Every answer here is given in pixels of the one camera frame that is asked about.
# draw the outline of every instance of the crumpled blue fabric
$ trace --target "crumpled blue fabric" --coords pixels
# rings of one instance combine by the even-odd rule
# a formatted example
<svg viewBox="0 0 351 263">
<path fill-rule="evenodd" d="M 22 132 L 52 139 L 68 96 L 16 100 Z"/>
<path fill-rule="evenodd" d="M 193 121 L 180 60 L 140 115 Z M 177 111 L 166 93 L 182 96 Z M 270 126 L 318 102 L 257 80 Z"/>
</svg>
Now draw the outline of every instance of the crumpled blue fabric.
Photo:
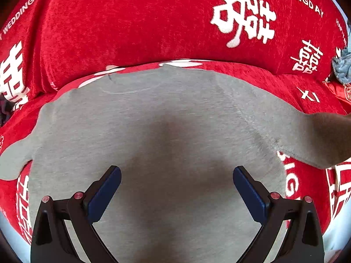
<svg viewBox="0 0 351 263">
<path fill-rule="evenodd" d="M 335 77 L 341 84 L 351 83 L 351 53 L 347 48 L 341 51 L 341 57 L 333 57 L 331 64 Z"/>
<path fill-rule="evenodd" d="M 5 99 L 0 94 L 0 127 L 2 127 L 11 117 L 11 110 L 14 104 Z"/>
</svg>

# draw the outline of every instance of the red bedspread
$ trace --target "red bedspread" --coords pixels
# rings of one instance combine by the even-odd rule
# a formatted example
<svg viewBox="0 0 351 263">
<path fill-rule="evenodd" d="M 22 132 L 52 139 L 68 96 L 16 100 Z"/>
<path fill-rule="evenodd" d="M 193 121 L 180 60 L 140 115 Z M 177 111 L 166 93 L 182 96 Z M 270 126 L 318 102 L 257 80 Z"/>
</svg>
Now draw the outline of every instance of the red bedspread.
<svg viewBox="0 0 351 263">
<path fill-rule="evenodd" d="M 20 0 L 0 31 L 0 93 L 16 103 L 0 128 L 0 154 L 31 132 L 45 103 L 109 65 L 128 73 L 165 60 L 221 60 L 170 63 L 243 79 L 308 114 L 344 115 L 347 104 L 321 81 L 346 33 L 331 0 Z M 324 232 L 350 196 L 349 164 L 318 170 L 277 156 L 287 196 L 310 195 Z M 28 242 L 29 171 L 30 163 L 18 180 L 0 181 L 1 210 Z"/>
</svg>

